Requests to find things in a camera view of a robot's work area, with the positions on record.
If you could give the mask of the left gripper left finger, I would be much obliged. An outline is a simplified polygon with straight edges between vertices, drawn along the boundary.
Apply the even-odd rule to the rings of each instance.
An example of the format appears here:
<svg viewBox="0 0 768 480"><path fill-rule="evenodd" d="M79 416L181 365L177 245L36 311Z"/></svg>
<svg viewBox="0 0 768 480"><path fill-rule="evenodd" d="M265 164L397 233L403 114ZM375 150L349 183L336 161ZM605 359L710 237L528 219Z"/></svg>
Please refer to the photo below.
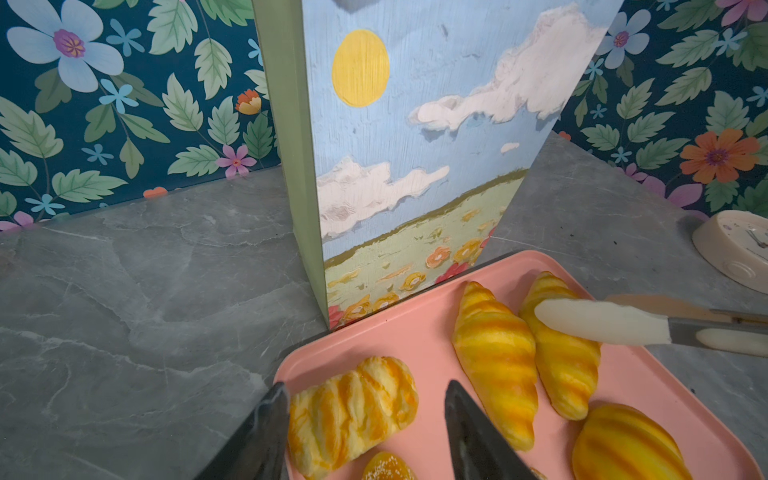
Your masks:
<svg viewBox="0 0 768 480"><path fill-rule="evenodd" d="M280 479L285 468L290 395L275 383L195 479Z"/></svg>

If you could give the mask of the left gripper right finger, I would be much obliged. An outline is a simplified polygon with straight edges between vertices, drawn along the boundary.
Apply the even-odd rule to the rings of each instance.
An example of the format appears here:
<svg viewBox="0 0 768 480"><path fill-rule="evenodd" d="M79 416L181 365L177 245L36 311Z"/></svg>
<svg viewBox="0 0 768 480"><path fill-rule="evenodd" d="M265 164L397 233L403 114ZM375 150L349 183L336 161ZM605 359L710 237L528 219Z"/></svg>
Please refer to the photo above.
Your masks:
<svg viewBox="0 0 768 480"><path fill-rule="evenodd" d="M448 384L444 408L456 480L537 479L457 380Z"/></svg>

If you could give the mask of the round ridged fake bread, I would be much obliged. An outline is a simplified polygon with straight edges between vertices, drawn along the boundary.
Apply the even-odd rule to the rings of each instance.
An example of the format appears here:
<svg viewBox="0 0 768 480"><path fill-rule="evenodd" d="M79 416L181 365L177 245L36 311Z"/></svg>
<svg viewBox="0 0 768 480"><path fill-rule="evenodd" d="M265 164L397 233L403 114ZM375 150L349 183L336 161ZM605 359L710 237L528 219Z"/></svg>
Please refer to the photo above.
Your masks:
<svg viewBox="0 0 768 480"><path fill-rule="evenodd" d="M606 403L590 411L571 453L576 479L690 479L674 438L641 411Z"/></svg>

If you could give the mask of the metal tongs with white tips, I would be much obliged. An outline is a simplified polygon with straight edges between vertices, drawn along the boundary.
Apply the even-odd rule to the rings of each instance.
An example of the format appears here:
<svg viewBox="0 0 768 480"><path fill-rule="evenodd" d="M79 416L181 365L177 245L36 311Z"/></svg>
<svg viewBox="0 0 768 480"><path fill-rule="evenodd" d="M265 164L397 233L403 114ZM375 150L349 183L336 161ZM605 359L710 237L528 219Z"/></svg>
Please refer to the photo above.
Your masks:
<svg viewBox="0 0 768 480"><path fill-rule="evenodd" d="M659 315L587 299L546 299L534 313L547 327L574 337L629 346L685 345L767 356L767 326Z"/></svg>

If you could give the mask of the landscape print paper bag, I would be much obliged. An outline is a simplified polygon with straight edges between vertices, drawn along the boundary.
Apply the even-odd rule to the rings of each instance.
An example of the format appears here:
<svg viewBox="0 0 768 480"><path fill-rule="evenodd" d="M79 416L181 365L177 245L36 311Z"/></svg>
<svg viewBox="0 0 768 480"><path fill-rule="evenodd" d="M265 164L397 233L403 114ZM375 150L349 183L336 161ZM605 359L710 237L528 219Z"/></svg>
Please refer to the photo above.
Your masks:
<svg viewBox="0 0 768 480"><path fill-rule="evenodd" d="M330 329L469 269L618 1L257 1L294 232Z"/></svg>

